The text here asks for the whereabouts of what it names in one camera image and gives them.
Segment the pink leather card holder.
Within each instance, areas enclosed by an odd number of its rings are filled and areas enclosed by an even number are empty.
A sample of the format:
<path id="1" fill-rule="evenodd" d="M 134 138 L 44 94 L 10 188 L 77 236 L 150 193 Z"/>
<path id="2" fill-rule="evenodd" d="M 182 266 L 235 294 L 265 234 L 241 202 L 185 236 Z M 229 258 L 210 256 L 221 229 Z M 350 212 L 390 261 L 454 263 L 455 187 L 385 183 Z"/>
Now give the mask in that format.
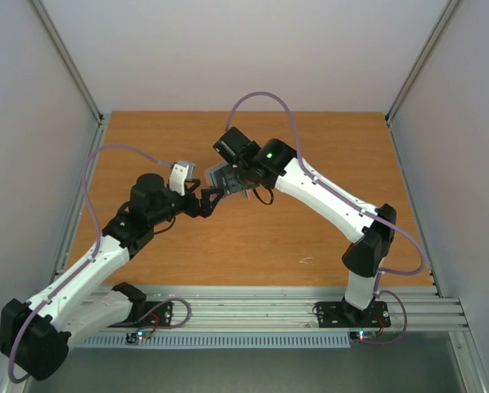
<path id="1" fill-rule="evenodd" d="M 205 177 L 209 188 L 217 188 L 223 191 L 223 199 L 234 194 L 241 194 L 245 198 L 249 197 L 251 184 L 243 179 L 242 171 L 237 165 L 220 162 L 208 168 Z"/>

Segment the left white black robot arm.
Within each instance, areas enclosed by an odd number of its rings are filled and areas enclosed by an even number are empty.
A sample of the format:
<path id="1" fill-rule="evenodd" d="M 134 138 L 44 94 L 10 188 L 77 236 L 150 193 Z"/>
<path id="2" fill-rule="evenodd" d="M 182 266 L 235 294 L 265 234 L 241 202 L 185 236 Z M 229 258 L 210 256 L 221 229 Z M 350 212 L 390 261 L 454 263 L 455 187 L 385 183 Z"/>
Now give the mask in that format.
<path id="1" fill-rule="evenodd" d="M 178 191 L 158 174 L 138 177 L 126 201 L 98 232 L 98 238 L 70 269 L 40 293 L 21 302 L 10 300 L 2 309 L 0 352 L 8 357 L 8 377 L 21 383 L 14 367 L 27 377 L 44 380 L 54 374 L 69 352 L 104 328 L 169 328 L 169 300 L 147 306 L 147 296 L 122 282 L 88 307 L 82 302 L 105 278 L 133 259 L 157 234 L 158 224 L 174 224 L 180 214 L 209 217 L 224 196 L 221 188 L 196 189 L 197 179 L 185 179 Z"/>

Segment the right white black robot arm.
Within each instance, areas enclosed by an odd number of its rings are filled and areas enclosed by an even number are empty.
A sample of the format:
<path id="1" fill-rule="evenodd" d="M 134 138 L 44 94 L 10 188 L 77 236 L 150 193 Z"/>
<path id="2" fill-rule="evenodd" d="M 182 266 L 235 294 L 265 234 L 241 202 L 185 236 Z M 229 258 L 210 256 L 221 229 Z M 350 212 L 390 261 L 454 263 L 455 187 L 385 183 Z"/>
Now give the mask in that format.
<path id="1" fill-rule="evenodd" d="M 213 145 L 224 159 L 223 182 L 228 193 L 255 189 L 277 190 L 297 199 L 333 224 L 350 242 L 342 256 L 348 283 L 339 314 L 351 327 L 360 326 L 373 313 L 378 269 L 387 257 L 395 230 L 396 210 L 361 201 L 333 182 L 300 166 L 296 150 L 272 138 L 264 146 L 232 127 Z"/>

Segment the left controller board with LEDs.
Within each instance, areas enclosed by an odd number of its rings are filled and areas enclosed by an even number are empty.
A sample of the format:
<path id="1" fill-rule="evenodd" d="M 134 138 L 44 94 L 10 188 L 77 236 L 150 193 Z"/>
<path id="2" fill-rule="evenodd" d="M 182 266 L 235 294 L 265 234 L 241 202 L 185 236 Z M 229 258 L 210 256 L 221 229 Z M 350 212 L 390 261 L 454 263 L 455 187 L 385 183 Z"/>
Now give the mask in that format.
<path id="1" fill-rule="evenodd" d="M 125 335 L 125 343 L 127 345 L 136 345 L 139 342 L 149 340 L 151 337 L 151 331 L 138 330 L 136 332 L 128 332 Z"/>

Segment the controller board with leds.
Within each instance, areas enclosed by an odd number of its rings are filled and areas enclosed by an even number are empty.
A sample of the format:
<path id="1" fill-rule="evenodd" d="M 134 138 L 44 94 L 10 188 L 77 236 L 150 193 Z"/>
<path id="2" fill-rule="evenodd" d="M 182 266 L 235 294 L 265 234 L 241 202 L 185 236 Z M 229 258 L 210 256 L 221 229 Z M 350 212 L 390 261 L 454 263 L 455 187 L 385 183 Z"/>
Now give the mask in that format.
<path id="1" fill-rule="evenodd" d="M 350 339 L 353 342 L 370 341 L 378 338 L 381 334 L 382 332 L 380 330 L 378 331 L 359 330 L 359 331 L 350 332 Z"/>
<path id="2" fill-rule="evenodd" d="M 151 337 L 151 331 L 138 330 L 136 332 L 128 332 L 125 335 L 125 343 L 127 345 L 136 345 L 139 342 L 149 340 Z"/>

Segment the right controller board with LEDs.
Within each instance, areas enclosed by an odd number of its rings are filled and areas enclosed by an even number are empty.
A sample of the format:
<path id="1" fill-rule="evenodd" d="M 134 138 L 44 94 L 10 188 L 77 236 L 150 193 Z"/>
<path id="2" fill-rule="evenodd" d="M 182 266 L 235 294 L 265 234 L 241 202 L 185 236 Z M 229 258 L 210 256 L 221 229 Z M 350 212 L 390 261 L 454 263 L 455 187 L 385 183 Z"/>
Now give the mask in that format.
<path id="1" fill-rule="evenodd" d="M 378 331 L 359 330 L 359 331 L 350 332 L 350 339 L 353 342 L 370 341 L 378 338 L 381 334 L 382 332 L 380 330 Z"/>

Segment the aluminium rail base frame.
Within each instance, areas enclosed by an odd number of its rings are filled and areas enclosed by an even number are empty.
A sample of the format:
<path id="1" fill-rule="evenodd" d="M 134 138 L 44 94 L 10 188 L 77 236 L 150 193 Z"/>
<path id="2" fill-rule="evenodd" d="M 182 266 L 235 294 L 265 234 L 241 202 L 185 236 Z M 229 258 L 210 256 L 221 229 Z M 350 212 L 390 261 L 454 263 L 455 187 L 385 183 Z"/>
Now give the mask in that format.
<path id="1" fill-rule="evenodd" d="M 342 287 L 149 286 L 140 290 L 149 300 L 186 300 L 192 317 L 183 327 L 191 332 L 315 332 L 312 312 L 319 301 L 340 300 Z M 434 287 L 389 287 L 381 296 L 391 319 L 389 332 L 466 331 L 460 301 L 437 294 Z"/>

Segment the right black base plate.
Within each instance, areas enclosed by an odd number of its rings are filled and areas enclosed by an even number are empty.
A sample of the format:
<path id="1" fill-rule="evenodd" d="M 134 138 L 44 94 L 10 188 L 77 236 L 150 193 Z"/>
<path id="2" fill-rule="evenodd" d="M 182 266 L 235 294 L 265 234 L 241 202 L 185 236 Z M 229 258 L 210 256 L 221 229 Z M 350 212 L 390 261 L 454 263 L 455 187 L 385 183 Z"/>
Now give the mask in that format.
<path id="1" fill-rule="evenodd" d="M 373 300 L 358 310 L 345 301 L 320 301 L 313 305 L 320 328 L 389 328 L 392 325 L 387 303 Z"/>

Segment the left aluminium corner post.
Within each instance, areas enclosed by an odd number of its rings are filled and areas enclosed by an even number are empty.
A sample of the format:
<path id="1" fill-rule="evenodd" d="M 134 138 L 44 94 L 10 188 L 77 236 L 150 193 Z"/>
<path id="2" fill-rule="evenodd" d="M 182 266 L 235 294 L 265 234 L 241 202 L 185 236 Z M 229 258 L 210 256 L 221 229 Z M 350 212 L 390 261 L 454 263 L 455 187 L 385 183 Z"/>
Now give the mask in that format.
<path id="1" fill-rule="evenodd" d="M 52 42 L 56 49 L 58 56 L 61 58 L 63 66 L 66 68 L 70 77 L 72 78 L 76 88 L 79 90 L 80 95 L 84 99 L 92 117 L 97 124 L 101 124 L 104 118 L 103 113 L 98 109 L 98 105 L 92 97 L 87 84 L 84 82 L 82 75 L 80 74 L 77 65 L 75 64 L 67 46 L 59 33 L 57 27 L 54 24 L 52 17 L 49 14 L 47 7 L 41 0 L 29 0 L 28 3 L 33 8 L 37 15 L 40 24 L 43 26 L 48 38 Z"/>

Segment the aluminium corner post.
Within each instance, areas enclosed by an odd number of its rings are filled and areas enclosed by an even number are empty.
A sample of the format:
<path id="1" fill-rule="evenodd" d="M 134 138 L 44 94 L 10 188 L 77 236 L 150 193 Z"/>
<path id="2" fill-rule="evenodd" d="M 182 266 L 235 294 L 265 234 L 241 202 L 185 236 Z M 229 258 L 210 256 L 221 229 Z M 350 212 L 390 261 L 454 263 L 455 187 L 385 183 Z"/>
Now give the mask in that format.
<path id="1" fill-rule="evenodd" d="M 84 99 L 92 117 L 97 124 L 101 124 L 104 118 L 103 113 L 98 109 L 98 105 L 92 97 L 87 84 L 84 82 L 82 75 L 80 74 L 77 65 L 75 64 L 67 46 L 59 33 L 57 27 L 54 24 L 52 17 L 49 14 L 47 7 L 41 0 L 29 0 L 28 3 L 33 8 L 37 15 L 40 24 L 43 26 L 48 38 L 52 42 L 56 49 L 58 56 L 61 58 L 63 66 L 66 68 L 70 77 L 72 78 L 76 88 L 79 90 L 80 95 Z"/>
<path id="2" fill-rule="evenodd" d="M 446 4 L 441 9 L 441 13 L 436 19 L 423 46 L 419 50 L 419 54 L 415 58 L 410 71 L 405 77 L 404 83 L 401 85 L 395 99 L 385 114 L 385 120 L 388 127 L 392 126 L 394 118 L 404 104 L 405 99 L 409 95 L 411 89 L 414 87 L 415 82 L 420 76 L 423 68 L 427 65 L 429 58 L 432 56 L 434 50 L 441 40 L 441 37 L 446 32 L 462 3 L 463 1 L 461 0 L 449 0 L 446 1 Z"/>

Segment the right aluminium corner post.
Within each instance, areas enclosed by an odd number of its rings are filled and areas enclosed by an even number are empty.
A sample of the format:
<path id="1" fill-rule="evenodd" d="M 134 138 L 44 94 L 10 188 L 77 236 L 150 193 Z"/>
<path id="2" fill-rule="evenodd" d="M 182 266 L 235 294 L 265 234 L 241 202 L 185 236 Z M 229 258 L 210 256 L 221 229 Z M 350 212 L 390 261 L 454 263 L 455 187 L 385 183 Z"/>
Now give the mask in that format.
<path id="1" fill-rule="evenodd" d="M 385 114 L 385 120 L 388 127 L 392 126 L 394 118 L 404 104 L 405 99 L 409 95 L 411 89 L 414 87 L 415 82 L 420 76 L 423 68 L 427 65 L 429 58 L 432 56 L 434 50 L 441 40 L 441 37 L 446 32 L 462 3 L 463 1 L 461 0 L 449 0 L 446 1 L 446 4 L 441 9 L 441 13 L 436 19 L 423 46 L 419 50 L 419 54 L 415 58 L 410 71 L 405 77 L 404 83 L 401 85 L 395 99 Z"/>

